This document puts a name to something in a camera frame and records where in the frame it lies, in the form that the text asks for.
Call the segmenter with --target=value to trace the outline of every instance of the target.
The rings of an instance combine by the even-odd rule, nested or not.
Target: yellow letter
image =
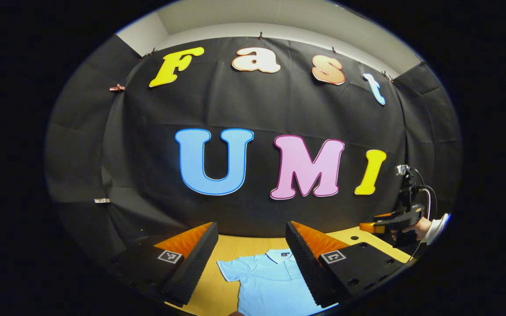
[[[242,72],[253,72],[261,70],[261,72],[277,72],[281,70],[281,66],[277,64],[277,55],[272,50],[261,47],[242,48],[237,51],[239,57],[236,57],[231,65]]]
[[[356,195],[370,195],[374,193],[376,190],[374,184],[378,178],[380,166],[386,160],[386,153],[381,150],[369,150],[366,152],[366,159],[368,159],[368,165],[362,183],[355,189]]]
[[[338,86],[345,82],[345,75],[339,70],[343,69],[343,65],[339,60],[323,55],[316,55],[311,59],[311,62],[315,66],[311,69],[311,73],[317,80]]]
[[[155,79],[151,80],[149,83],[149,87],[151,88],[152,86],[160,86],[162,84],[174,82],[175,79],[177,79],[177,75],[173,74],[175,67],[179,68],[180,72],[185,70],[191,63],[192,57],[189,56],[189,54],[200,56],[204,54],[204,48],[196,47],[191,48],[190,50],[181,50],[181,52],[165,55],[165,57],[163,57],[165,62],[163,62],[163,65],[159,68],[159,72],[157,73]]]

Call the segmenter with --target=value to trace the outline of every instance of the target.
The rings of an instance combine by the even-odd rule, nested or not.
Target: shirt collar
[[[281,253],[283,252],[289,252],[289,254],[286,257],[283,257],[281,256]],[[267,257],[269,257],[277,264],[280,264],[285,260],[296,262],[296,259],[294,258],[294,255],[292,254],[290,249],[271,249],[267,252]]]

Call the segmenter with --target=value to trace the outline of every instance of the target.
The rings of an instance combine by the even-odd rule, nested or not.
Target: white sleeve
[[[440,235],[444,226],[446,226],[446,222],[450,218],[450,214],[444,214],[441,219],[434,219],[430,224],[430,228],[427,231],[425,237],[421,240],[421,242],[426,242],[427,244],[432,244],[434,240]]]

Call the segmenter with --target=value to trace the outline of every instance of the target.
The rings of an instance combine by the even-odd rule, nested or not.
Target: shirt sleeve
[[[450,219],[450,214],[444,214],[441,219],[434,219],[430,224],[430,228],[427,231],[425,237],[421,240],[421,242],[426,242],[427,244],[432,244],[434,240],[440,235],[442,230],[444,230],[444,226],[446,226],[446,222]]]
[[[216,263],[227,282],[239,280],[240,277],[249,272],[249,260],[247,257],[239,257],[230,262],[223,262],[220,260]]]

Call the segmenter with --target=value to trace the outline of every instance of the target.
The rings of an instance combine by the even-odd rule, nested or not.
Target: white ceiling
[[[180,0],[156,13],[170,35],[227,23],[280,24],[341,40],[399,73],[420,62],[387,30],[326,0]]]

